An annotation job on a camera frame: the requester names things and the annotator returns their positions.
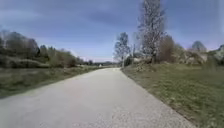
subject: road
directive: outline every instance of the road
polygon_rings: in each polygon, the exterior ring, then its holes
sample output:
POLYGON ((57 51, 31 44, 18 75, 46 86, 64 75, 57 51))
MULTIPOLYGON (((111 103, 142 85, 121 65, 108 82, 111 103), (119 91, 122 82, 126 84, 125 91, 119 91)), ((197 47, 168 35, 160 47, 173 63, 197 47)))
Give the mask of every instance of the road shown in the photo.
POLYGON ((101 69, 0 100, 0 128, 194 128, 127 78, 101 69))

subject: sky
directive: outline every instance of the sky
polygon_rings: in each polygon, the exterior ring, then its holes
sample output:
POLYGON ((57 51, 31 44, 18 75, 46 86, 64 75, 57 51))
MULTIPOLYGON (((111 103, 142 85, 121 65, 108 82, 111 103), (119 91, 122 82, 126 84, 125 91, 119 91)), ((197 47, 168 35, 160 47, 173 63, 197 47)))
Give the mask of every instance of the sky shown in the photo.
MULTIPOLYGON (((0 0, 0 28, 94 61, 113 61, 121 32, 135 42, 141 0, 0 0)), ((189 48, 224 43, 223 0, 163 0, 166 32, 189 48)))

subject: bush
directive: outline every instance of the bush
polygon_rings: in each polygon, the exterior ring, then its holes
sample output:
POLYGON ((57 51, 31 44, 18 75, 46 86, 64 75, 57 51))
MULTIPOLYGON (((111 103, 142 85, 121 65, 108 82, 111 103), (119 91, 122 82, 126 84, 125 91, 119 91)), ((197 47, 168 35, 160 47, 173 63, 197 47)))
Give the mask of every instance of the bush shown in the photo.
POLYGON ((124 66, 125 66, 125 67, 126 67, 126 66, 129 66, 129 65, 132 64, 132 62, 133 62, 132 57, 129 56, 127 59, 124 60, 124 66))
POLYGON ((34 60, 17 59, 11 57, 0 57, 0 66, 5 68, 49 68, 48 64, 43 64, 34 60))

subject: grassy field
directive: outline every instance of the grassy field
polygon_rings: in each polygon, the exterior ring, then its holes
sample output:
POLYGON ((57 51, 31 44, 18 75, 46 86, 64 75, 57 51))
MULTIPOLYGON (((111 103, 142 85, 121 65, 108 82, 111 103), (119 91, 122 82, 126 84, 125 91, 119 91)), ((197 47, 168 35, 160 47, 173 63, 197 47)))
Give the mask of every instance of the grassy field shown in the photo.
POLYGON ((22 93, 96 69, 99 68, 85 66, 69 69, 0 69, 0 98, 22 93))
POLYGON ((132 65, 123 72, 196 126, 224 128, 224 68, 132 65))

